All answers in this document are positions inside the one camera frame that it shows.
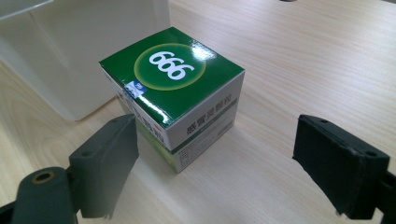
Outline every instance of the wood grain surface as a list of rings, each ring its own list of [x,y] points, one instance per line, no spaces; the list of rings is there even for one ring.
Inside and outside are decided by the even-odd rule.
[[[170,0],[171,21],[246,68],[235,125],[176,175],[139,137],[112,220],[79,223],[379,223],[337,216],[292,157],[297,118],[328,119],[388,153],[396,174],[396,4],[381,0]],[[0,205],[68,156],[116,100],[80,121],[54,112],[0,63]]]

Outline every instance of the blue logo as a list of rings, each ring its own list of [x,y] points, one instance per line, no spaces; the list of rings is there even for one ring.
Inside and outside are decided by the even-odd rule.
[[[125,85],[125,90],[132,96],[134,99],[145,93],[148,89],[139,80],[135,79],[132,82]]]

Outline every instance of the white plastic container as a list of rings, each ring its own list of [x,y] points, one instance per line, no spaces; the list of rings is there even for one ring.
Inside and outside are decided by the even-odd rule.
[[[0,15],[0,60],[78,120],[114,96],[98,62],[168,27],[167,0],[54,0]]]

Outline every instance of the box top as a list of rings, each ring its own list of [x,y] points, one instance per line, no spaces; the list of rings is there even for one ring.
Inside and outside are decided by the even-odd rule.
[[[244,71],[174,27],[100,64],[164,128]]]

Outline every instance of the green box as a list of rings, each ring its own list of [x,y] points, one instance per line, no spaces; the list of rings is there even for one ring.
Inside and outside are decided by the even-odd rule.
[[[245,70],[174,27],[100,64],[177,173],[233,126]]]

